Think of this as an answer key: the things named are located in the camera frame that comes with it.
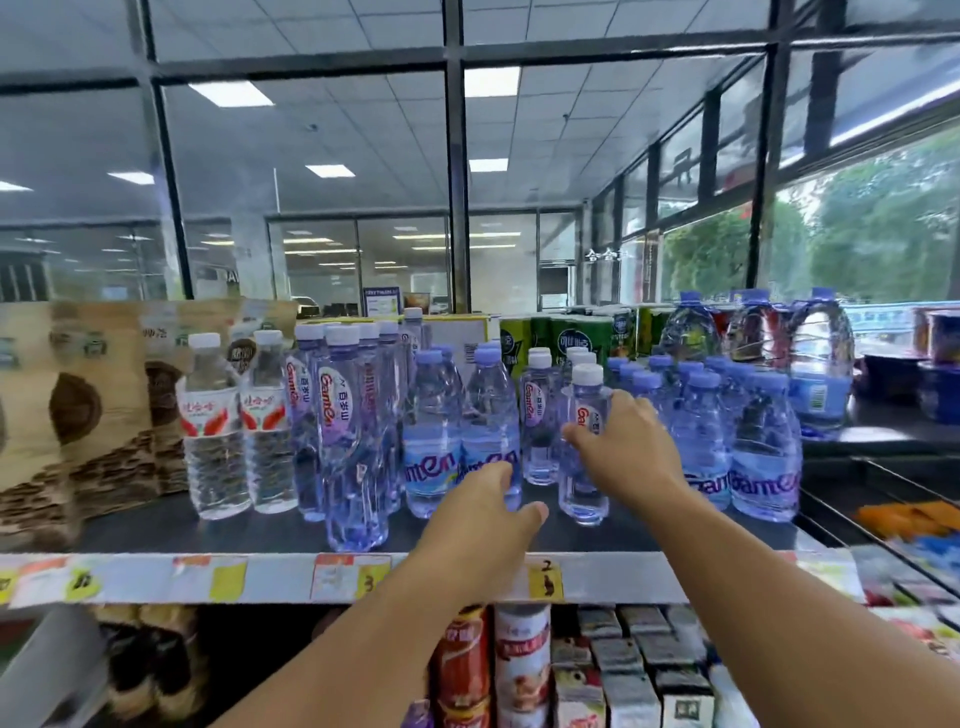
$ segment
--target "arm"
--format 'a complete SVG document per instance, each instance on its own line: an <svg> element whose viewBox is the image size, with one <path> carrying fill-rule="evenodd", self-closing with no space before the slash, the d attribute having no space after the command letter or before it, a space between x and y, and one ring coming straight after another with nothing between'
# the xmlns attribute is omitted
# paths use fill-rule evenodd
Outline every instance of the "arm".
<svg viewBox="0 0 960 728"><path fill-rule="evenodd" d="M423 697L423 671L446 626L509 589L546 518L543 503L507 511L510 471L495 463L468 475L404 562L215 728L399 725Z"/></svg>
<svg viewBox="0 0 960 728"><path fill-rule="evenodd" d="M691 490L650 402L616 392L603 434L568 425L564 437L648 525L761 725L960 725L960 669Z"/></svg>

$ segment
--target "orange packaging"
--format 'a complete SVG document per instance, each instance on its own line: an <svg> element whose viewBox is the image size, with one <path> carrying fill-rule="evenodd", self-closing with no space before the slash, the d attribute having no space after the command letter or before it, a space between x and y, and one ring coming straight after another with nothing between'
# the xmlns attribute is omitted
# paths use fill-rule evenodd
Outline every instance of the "orange packaging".
<svg viewBox="0 0 960 728"><path fill-rule="evenodd" d="M447 626L436 660L438 698L448 708L468 708L490 696L489 641L486 607L467 607Z"/></svg>

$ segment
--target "white can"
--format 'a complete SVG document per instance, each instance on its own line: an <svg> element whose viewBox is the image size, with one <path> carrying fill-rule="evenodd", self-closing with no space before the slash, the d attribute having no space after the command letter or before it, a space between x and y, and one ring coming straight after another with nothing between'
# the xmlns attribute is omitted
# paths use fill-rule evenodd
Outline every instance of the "white can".
<svg viewBox="0 0 960 728"><path fill-rule="evenodd" d="M550 605L497 605L493 625L499 709L536 713L550 696Z"/></svg>

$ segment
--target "yellow price tag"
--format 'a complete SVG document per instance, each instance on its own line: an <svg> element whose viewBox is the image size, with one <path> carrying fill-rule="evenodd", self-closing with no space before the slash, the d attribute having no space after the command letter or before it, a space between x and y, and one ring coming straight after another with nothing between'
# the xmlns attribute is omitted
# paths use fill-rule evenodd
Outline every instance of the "yellow price tag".
<svg viewBox="0 0 960 728"><path fill-rule="evenodd" d="M359 599L373 591L373 587L383 581L390 573L390 564L365 564L357 571L357 592L354 598Z"/></svg>
<svg viewBox="0 0 960 728"><path fill-rule="evenodd" d="M9 604L16 587L16 571L0 571L0 604Z"/></svg>
<svg viewBox="0 0 960 728"><path fill-rule="evenodd" d="M66 601L83 601L96 596L100 592L100 582L90 573L89 569L73 569L70 571L70 581L66 583Z"/></svg>
<svg viewBox="0 0 960 728"><path fill-rule="evenodd" d="M210 598L213 601L237 601L243 593L247 578L247 562L215 567L210 582Z"/></svg>
<svg viewBox="0 0 960 728"><path fill-rule="evenodd" d="M550 559L527 564L530 598L543 601L564 601L564 578L560 565Z"/></svg>

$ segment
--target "canned drink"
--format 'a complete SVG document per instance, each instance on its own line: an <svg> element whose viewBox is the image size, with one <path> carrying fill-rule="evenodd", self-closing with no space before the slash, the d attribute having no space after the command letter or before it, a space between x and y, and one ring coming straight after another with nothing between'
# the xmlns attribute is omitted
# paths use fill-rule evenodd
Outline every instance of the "canned drink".
<svg viewBox="0 0 960 728"><path fill-rule="evenodd" d="M437 645L438 698L459 710L490 697L487 608L472 606L452 621Z"/></svg>
<svg viewBox="0 0 960 728"><path fill-rule="evenodd" d="M550 605L498 605L493 621L499 709L533 713L550 693Z"/></svg>

